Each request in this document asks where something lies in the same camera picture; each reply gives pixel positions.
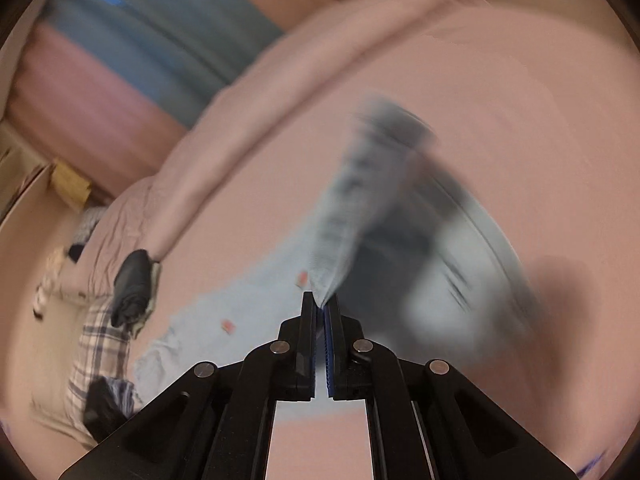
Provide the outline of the white wall shelf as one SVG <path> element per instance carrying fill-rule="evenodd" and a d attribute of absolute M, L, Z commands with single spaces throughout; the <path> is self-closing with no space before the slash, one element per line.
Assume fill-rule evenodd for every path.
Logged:
<path fill-rule="evenodd" d="M 20 136 L 7 120 L 2 120 L 1 221 L 4 221 L 32 182 L 50 169 L 50 159 Z"/>

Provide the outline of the white plush toy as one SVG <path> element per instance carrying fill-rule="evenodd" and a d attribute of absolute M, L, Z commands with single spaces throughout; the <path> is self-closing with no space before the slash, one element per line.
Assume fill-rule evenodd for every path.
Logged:
<path fill-rule="evenodd" d="M 36 320 L 42 320 L 49 302 L 49 298 L 58 288 L 58 280 L 67 257 L 64 246 L 54 248 L 47 256 L 43 274 L 32 297 L 32 314 Z"/>

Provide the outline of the folded pale green garment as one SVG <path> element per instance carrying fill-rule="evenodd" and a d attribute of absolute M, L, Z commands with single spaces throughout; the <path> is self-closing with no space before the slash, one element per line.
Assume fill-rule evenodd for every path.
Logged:
<path fill-rule="evenodd" d="M 151 269 L 151 296 L 149 301 L 146 303 L 142 313 L 140 316 L 134 321 L 134 324 L 131 325 L 129 333 L 132 339 L 137 339 L 145 323 L 148 322 L 148 319 L 152 315 L 155 310 L 156 304 L 156 296 L 158 283 L 160 282 L 160 271 L 162 270 L 162 265 L 159 262 L 152 263 Z"/>

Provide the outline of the blue checked pillow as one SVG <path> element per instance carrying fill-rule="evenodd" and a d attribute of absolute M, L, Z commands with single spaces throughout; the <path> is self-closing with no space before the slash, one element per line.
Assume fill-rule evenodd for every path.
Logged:
<path fill-rule="evenodd" d="M 80 222 L 67 251 L 68 258 L 70 258 L 73 263 L 76 263 L 79 260 L 94 229 L 106 211 L 107 208 L 104 206 L 90 207 L 81 214 Z"/>

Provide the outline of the pink folded duvet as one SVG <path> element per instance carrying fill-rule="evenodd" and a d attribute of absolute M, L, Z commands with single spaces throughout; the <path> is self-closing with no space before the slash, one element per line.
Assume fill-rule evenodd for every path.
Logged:
<path fill-rule="evenodd" d="M 260 141 L 344 70 L 416 24 L 485 0 L 343 0 L 276 41 L 219 92 L 152 177 L 107 208 L 78 263 L 58 279 L 64 295 L 106 295 L 130 252 L 160 261 L 209 196 Z"/>

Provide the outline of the folded dark blue jeans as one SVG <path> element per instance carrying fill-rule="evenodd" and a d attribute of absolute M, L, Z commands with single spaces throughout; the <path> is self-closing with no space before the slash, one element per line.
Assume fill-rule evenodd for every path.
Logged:
<path fill-rule="evenodd" d="M 126 257 L 115 281 L 111 306 L 111 324 L 130 327 L 142 313 L 151 296 L 152 260 L 144 249 Z"/>

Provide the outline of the light blue strawberry pants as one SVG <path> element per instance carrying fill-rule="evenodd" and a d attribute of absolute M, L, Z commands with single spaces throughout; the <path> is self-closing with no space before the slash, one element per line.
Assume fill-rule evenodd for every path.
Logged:
<path fill-rule="evenodd" d="M 533 327 L 540 305 L 497 223 L 422 156 L 425 122 L 378 100 L 318 206 L 285 242 L 223 288 L 175 314 L 134 362 L 140 404 L 188 368 L 227 365 L 273 340 L 304 292 L 401 359 L 465 366 Z"/>

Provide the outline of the pink and blue curtain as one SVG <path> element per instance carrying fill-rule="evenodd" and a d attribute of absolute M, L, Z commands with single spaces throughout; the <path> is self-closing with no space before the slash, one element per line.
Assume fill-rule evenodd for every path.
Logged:
<path fill-rule="evenodd" d="M 46 0 L 6 117 L 106 188 L 160 166 L 212 97 L 274 40 L 340 0 Z"/>

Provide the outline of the yellow hanging tassel cloth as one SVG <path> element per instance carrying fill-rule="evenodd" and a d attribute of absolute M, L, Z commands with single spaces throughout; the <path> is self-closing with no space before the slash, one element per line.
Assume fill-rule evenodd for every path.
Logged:
<path fill-rule="evenodd" d="M 92 191 L 92 183 L 63 159 L 55 159 L 50 175 L 50 185 L 60 199 L 73 211 L 85 209 Z"/>

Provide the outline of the plaid pillow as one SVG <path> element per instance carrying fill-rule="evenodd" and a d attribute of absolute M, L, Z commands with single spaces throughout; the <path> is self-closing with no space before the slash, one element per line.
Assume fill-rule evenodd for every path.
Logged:
<path fill-rule="evenodd" d="M 114 393 L 125 411 L 132 405 L 134 386 L 126 378 L 130 335 L 111 323 L 112 296 L 96 298 L 80 323 L 78 345 L 65 393 L 65 411 L 75 429 L 90 437 L 84 415 L 90 386 L 105 378 L 108 392 Z"/>

